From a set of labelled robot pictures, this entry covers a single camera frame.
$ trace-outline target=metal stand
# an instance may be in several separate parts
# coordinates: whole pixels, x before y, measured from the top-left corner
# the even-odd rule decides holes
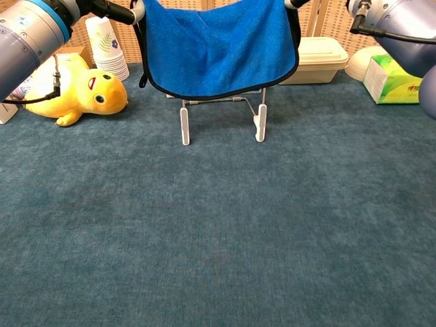
[[[251,112],[253,113],[253,122],[256,126],[256,134],[255,138],[258,142],[263,142],[265,140],[265,129],[266,129],[266,113],[267,113],[267,106],[266,106],[266,88],[263,88],[262,90],[259,90],[258,92],[248,92],[248,93],[262,93],[262,103],[259,105],[258,113],[256,114],[253,106],[250,104],[250,101],[246,97],[227,97],[223,99],[216,99],[216,100],[208,100],[208,101],[188,101],[188,100],[182,100],[182,108],[180,109],[180,122],[181,122],[181,131],[182,131],[182,144],[183,145],[189,145],[189,117],[188,117],[188,109],[187,106],[191,105],[198,105],[198,104],[205,104],[205,103],[211,103],[211,102],[239,102],[244,101],[247,103],[248,107],[250,108]]]

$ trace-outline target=white box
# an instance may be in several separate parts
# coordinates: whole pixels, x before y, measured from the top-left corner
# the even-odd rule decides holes
[[[6,124],[18,111],[15,104],[2,104],[0,103],[0,124]]]
[[[297,70],[281,85],[329,83],[338,70],[347,67],[349,59],[336,39],[322,36],[302,37],[298,56]]]

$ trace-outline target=plush toy mouth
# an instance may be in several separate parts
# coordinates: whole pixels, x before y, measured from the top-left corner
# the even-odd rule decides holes
[[[92,77],[92,79],[89,80],[88,87],[90,90],[94,89],[95,84],[95,77]]]

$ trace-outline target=towel black trim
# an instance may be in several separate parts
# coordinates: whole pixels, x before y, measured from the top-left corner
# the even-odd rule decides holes
[[[133,3],[134,3],[134,0],[132,0],[130,3],[131,9],[133,7]],[[144,18],[141,21],[139,21],[137,25],[134,25],[134,30],[135,30],[136,38],[138,39],[141,57],[142,57],[142,66],[143,66],[143,70],[144,70],[144,74],[142,75],[140,82],[139,82],[139,87],[141,89],[144,88],[146,86],[147,80],[149,80],[150,83],[158,91],[161,91],[162,93],[168,94],[172,97],[175,97],[178,99],[184,99],[184,100],[208,101],[208,100],[214,100],[214,99],[222,99],[224,97],[231,97],[234,95],[239,95],[241,93],[246,93],[246,92],[255,91],[258,89],[263,89],[266,87],[271,87],[273,85],[279,84],[280,82],[283,82],[284,80],[287,80],[290,76],[292,76],[295,73],[295,71],[297,70],[298,65],[300,63],[300,58],[298,55],[298,47],[300,46],[300,41],[301,41],[301,28],[300,28],[300,20],[298,17],[298,11],[292,10],[289,8],[286,8],[286,11],[287,11],[287,18],[288,18],[289,24],[290,24],[292,40],[294,41],[294,56],[295,56],[295,61],[296,61],[295,65],[291,69],[291,71],[286,73],[284,76],[282,76],[276,80],[273,80],[271,82],[268,82],[268,83],[252,85],[250,87],[245,87],[243,89],[238,89],[235,91],[230,91],[230,92],[222,93],[219,95],[210,95],[210,96],[202,96],[202,97],[201,96],[200,97],[187,97],[185,95],[173,93],[173,92],[166,90],[163,87],[159,86],[153,80],[153,77],[151,76],[151,73],[150,73],[150,69],[149,69],[149,65],[148,65],[148,58],[147,58],[146,13],[145,13]]]

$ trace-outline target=container lid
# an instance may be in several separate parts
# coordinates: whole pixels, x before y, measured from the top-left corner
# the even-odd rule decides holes
[[[348,61],[347,52],[332,37],[302,37],[298,54],[300,66],[322,65],[344,68]]]

